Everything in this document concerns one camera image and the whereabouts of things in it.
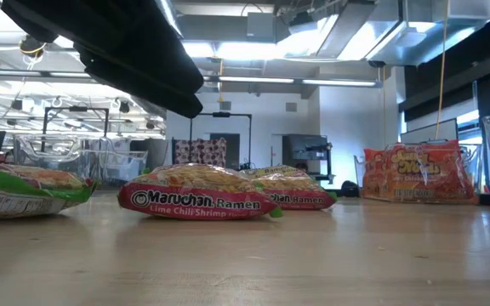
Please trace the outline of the black monitor on cart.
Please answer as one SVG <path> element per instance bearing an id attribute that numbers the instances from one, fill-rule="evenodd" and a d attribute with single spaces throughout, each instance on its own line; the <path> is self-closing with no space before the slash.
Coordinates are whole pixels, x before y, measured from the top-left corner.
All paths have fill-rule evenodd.
<path id="1" fill-rule="evenodd" d="M 282 136 L 282 164 L 295 166 L 307 161 L 326 161 L 326 173 L 313 173 L 316 181 L 333 183 L 331 151 L 333 145 L 326 136 L 309 134 L 287 134 Z"/>

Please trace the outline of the long ceiling light strip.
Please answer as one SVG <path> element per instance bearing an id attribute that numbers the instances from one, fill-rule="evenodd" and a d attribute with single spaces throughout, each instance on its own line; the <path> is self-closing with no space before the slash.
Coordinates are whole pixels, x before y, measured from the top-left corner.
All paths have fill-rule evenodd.
<path id="1" fill-rule="evenodd" d="M 12 78 L 53 78 L 65 79 L 67 82 L 94 82 L 94 79 L 84 72 L 66 71 L 20 71 L 0 70 L 0 78 L 10 80 Z M 249 82 L 262 84 L 284 85 L 311 85 L 327 87 L 352 87 L 352 88 L 380 88 L 380 81 L 357 81 L 344 79 L 304 79 L 304 78 L 277 78 L 256 76 L 204 76 L 204 82 Z"/>

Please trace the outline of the black round floor object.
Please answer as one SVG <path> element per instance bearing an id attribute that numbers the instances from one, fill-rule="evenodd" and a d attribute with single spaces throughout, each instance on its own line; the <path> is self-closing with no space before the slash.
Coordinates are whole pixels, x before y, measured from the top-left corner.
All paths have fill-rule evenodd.
<path id="1" fill-rule="evenodd" d="M 350 180 L 346 180 L 342 183 L 340 191 L 343 197 L 360 196 L 360 187 L 356 183 Z"/>

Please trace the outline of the green pink Maruchan ramen pack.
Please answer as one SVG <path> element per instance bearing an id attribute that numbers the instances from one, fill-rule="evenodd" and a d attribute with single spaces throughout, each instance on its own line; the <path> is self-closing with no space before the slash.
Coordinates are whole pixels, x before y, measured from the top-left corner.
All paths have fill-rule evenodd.
<path id="1" fill-rule="evenodd" d="M 290 166 L 242 170 L 283 210 L 330 208 L 337 196 L 323 189 L 307 173 Z"/>
<path id="2" fill-rule="evenodd" d="M 162 166 L 133 178 L 120 188 L 117 199 L 122 208 L 167 218 L 282 216 L 279 205 L 245 174 L 197 163 Z"/>
<path id="3" fill-rule="evenodd" d="M 88 201 L 97 184 L 74 173 L 0 164 L 0 219 L 60 213 Z"/>

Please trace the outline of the black gantry frame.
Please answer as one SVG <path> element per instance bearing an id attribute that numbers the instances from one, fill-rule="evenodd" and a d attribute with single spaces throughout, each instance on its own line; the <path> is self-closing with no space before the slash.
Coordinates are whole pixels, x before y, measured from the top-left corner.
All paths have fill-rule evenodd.
<path id="1" fill-rule="evenodd" d="M 217 111 L 217 112 L 209 112 L 209 113 L 199 113 L 197 116 L 211 116 L 213 118 L 229 118 L 232 116 L 242 116 L 248 119 L 248 158 L 245 161 L 245 164 L 248 164 L 247 169 L 250 169 L 252 164 L 251 153 L 252 153 L 252 123 L 253 123 L 253 115 L 252 114 L 242 114 L 242 113 L 230 113 L 226 111 Z M 193 136 L 193 120 L 194 118 L 189 119 L 189 141 L 192 141 Z"/>
<path id="2" fill-rule="evenodd" d="M 49 116 L 49 113 L 51 111 L 55 111 L 53 116 Z M 103 130 L 103 137 L 107 137 L 108 133 L 108 127 L 109 127 L 109 113 L 110 110 L 108 108 L 94 108 L 94 107 L 88 107 L 88 106 L 70 106 L 70 107 L 45 107 L 44 108 L 44 116 L 43 116 L 43 130 L 42 130 L 42 140 L 41 140 L 41 152 L 45 152 L 45 146 L 47 142 L 46 134 L 48 131 L 48 122 L 54 119 L 56 116 L 58 116 L 62 111 L 69 111 L 69 112 L 88 112 L 88 111 L 93 111 L 95 114 L 97 114 L 97 111 L 104 111 L 105 112 L 105 119 L 103 120 L 104 123 L 104 130 Z"/>

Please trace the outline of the silver rectangular air duct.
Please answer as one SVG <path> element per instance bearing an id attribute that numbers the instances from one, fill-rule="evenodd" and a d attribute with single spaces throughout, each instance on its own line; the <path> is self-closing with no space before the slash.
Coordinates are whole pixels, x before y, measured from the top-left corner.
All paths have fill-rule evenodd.
<path id="1" fill-rule="evenodd" d="M 490 0 L 325 0 L 295 10 L 278 56 L 421 65 L 490 21 Z"/>

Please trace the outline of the floral patterned panel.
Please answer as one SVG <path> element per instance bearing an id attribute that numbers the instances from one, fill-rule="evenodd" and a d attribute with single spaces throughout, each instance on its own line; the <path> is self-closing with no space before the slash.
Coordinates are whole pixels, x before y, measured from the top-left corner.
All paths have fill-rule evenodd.
<path id="1" fill-rule="evenodd" d="M 173 164 L 198 163 L 226 167 L 227 142 L 221 139 L 173 140 Z"/>

